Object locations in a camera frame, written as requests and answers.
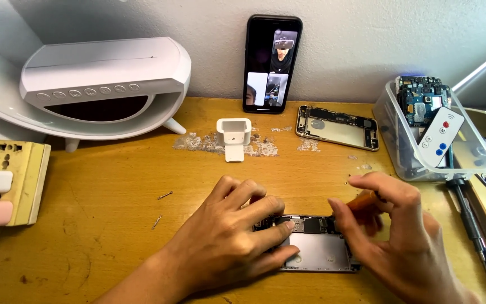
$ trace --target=black smartphone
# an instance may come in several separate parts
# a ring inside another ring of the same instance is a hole
[[[247,22],[243,110],[279,114],[286,107],[303,23],[298,17],[253,15]]]

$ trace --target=white phone holder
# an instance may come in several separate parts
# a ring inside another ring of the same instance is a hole
[[[243,162],[243,146],[251,142],[250,119],[219,119],[217,141],[225,146],[226,162]]]

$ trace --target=yellow desk surface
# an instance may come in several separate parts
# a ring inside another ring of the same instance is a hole
[[[247,117],[253,134],[268,137],[278,156],[224,155],[172,148],[180,135],[165,128],[128,140],[81,142],[74,153],[52,138],[53,150],[38,222],[0,228],[0,303],[87,303],[122,280],[165,244],[223,174],[263,183],[286,202],[286,213],[328,215],[328,197],[348,201],[359,192],[348,175],[368,166],[395,176],[387,150],[319,142],[298,150],[290,131],[302,104],[372,117],[371,104],[288,102],[280,115],[245,114],[240,100],[186,98],[176,114],[202,142],[220,118]],[[441,183],[415,183],[423,208],[442,224],[455,273],[486,302],[486,275],[466,236],[454,200]],[[160,200],[169,191],[172,195]],[[152,230],[159,215],[163,217]],[[389,217],[383,217],[386,226]],[[378,237],[386,238],[388,230]],[[192,303],[398,303],[366,270],[359,274],[279,273],[247,286],[194,296]]]

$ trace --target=wall socket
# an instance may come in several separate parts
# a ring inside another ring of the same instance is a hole
[[[10,190],[0,193],[0,200],[13,205],[7,226],[37,221],[50,151],[49,144],[0,140],[0,170],[13,174]]]

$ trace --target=plastic box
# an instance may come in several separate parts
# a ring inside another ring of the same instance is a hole
[[[455,93],[451,92],[451,110],[464,116],[465,121],[452,147],[455,169],[435,168],[422,160],[418,128],[410,128],[397,103],[395,82],[386,84],[373,113],[380,128],[397,175],[405,181],[447,181],[454,178],[469,179],[476,173],[486,173],[486,142],[464,111]]]

